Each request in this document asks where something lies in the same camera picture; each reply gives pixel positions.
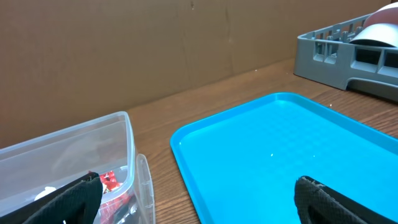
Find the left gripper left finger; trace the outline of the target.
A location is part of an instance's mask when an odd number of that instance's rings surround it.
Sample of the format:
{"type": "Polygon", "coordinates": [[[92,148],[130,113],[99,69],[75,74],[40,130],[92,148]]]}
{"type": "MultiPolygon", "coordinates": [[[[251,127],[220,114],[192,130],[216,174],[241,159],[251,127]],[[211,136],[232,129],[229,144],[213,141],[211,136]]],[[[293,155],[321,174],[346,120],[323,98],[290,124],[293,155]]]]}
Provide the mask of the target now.
{"type": "Polygon", "coordinates": [[[56,191],[1,217],[1,224],[93,223],[103,184],[90,172],[56,191]]]}

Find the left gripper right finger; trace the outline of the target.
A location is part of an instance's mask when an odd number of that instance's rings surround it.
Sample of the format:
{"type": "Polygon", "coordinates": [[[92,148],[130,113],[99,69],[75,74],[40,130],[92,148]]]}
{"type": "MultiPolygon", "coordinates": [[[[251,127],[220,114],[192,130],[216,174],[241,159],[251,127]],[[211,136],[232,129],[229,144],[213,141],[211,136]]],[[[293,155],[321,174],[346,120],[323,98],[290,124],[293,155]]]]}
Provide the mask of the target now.
{"type": "Polygon", "coordinates": [[[397,224],[306,175],[294,190],[301,224],[397,224]]]}

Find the white napkin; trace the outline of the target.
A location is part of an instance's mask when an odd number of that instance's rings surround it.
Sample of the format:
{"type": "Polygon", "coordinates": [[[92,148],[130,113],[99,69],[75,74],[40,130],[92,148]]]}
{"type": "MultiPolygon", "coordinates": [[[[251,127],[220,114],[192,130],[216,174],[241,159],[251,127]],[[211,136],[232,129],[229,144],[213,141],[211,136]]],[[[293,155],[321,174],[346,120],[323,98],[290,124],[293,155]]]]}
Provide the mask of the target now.
{"type": "Polygon", "coordinates": [[[38,199],[43,198],[43,197],[45,197],[46,195],[51,194],[51,193],[54,192],[54,191],[56,191],[56,188],[55,188],[55,187],[45,187],[44,190],[41,191],[41,193],[39,193],[39,194],[37,194],[37,195],[35,196],[35,199],[34,199],[34,200],[37,201],[38,199]]]}

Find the red snack wrapper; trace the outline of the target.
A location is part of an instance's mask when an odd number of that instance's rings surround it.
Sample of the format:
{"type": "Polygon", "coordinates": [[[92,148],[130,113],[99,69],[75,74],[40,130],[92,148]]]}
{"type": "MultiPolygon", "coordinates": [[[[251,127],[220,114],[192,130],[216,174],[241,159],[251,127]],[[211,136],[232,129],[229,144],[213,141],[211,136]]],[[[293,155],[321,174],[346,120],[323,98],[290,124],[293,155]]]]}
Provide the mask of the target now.
{"type": "MultiPolygon", "coordinates": [[[[99,175],[103,184],[103,196],[111,194],[123,186],[127,179],[127,168],[120,167],[115,170],[105,172],[99,175]]],[[[96,224],[126,224],[133,221],[133,215],[136,212],[136,199],[134,192],[128,190],[119,196],[113,196],[113,199],[101,204],[97,216],[94,220],[96,224]]]]}

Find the grey bowl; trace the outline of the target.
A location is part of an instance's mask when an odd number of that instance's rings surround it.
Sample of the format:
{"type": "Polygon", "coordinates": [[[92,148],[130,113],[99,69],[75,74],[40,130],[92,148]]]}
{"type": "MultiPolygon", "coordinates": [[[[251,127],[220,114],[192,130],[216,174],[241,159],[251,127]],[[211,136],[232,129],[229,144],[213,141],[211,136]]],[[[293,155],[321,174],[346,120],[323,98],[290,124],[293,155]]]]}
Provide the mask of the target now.
{"type": "Polygon", "coordinates": [[[397,47],[397,25],[373,24],[364,28],[350,43],[375,47],[397,47]]]}

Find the large white round plate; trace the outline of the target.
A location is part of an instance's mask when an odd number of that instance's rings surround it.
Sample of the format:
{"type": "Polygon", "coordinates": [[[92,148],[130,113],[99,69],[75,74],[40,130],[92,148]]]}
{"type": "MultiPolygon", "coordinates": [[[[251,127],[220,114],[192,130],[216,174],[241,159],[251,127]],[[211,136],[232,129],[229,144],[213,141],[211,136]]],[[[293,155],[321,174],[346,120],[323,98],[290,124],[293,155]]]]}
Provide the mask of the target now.
{"type": "Polygon", "coordinates": [[[364,22],[363,27],[367,28],[374,24],[398,24],[398,2],[388,4],[372,13],[364,22]]]}

